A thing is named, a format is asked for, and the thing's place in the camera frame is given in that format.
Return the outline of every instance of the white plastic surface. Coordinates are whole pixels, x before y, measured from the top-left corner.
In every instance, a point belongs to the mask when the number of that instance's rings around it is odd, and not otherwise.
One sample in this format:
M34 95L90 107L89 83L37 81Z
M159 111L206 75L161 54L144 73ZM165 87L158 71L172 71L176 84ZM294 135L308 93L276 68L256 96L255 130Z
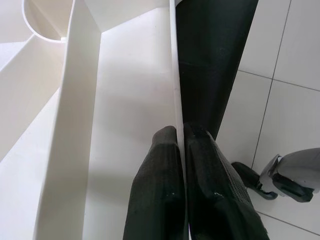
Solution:
M176 125L168 7L101 36L83 239L122 239L153 134Z
M35 239L81 239L101 32L85 2L70 20L64 76Z
M2 69L26 44L24 41L0 43L0 69Z
M25 23L35 35L51 42L67 36L72 0L23 0Z
M0 239L32 240L59 90L0 162Z
M0 161L58 89L63 53L64 44L32 36L0 70Z
M28 217L17 227L30 221L24 238L29 240L39 202L35 240L117 240L123 235L132 180L153 134L175 126L183 158L176 2L74 0L72 9L70 2L24 0L26 25L35 35L0 71L0 81L7 79L0 88L5 113L0 131L6 134L0 135L0 155L10 150L63 79L52 142L48 133L41 136L50 143L48 161L41 160L42 166L48 162L41 200L43 172L31 185ZM10 173L14 167L8 156L0 171ZM26 171L31 173L37 159ZM10 193L0 200L0 209L10 196L26 194ZM5 234L23 239L20 233Z
M22 42L31 36L21 3L21 0L0 0L0 43Z

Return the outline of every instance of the curved white edge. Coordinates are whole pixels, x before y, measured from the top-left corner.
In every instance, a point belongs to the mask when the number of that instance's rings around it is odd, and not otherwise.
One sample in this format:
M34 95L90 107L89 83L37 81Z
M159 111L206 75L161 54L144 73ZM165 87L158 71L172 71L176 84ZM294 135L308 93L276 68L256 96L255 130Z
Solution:
M63 44L65 43L65 37L61 38L61 40L54 40L54 39L50 39L50 38L47 38L41 34L39 34L29 23L28 21L28 18L26 16L26 2L29 1L29 0L23 0L22 1L22 4L21 4L21 9L22 9L22 16L23 16L23 20L25 22L25 24L27 25L27 27L31 30L31 32L36 35L37 37L45 40L45 41L48 41L50 43L55 43L55 44Z
M35 240L82 239L101 32L75 0Z
M179 75L179 60L178 60L178 42L177 42L177 24L176 24L176 5L177 0L169 0L170 4L170 34L171 34L171 57L172 57L172 73L173 73L173 94L176 119L176 137L180 149L181 165L183 171L185 199L187 199L187 169L185 156L185 137L184 137L184 121L182 114L180 75ZM184 219L184 240L189 239L188 225L188 208L185 205Z
M0 0L0 44L26 41L33 33L21 13L21 0Z

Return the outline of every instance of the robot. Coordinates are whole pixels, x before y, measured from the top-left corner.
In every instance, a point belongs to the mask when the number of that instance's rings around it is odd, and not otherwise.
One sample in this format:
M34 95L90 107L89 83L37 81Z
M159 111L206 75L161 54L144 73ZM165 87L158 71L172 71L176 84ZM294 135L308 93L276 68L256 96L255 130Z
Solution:
M266 200L289 196L308 203L320 190L320 148L276 155L261 175L241 162L232 163L244 185Z

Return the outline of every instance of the tile floor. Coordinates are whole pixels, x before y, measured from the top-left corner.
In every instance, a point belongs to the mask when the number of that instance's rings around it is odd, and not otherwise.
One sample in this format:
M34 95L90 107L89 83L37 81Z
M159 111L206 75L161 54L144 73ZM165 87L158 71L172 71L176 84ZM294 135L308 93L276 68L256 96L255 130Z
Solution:
M259 0L217 143L261 173L276 154L320 147L319 0ZM271 240L320 240L320 194L267 201L249 190Z

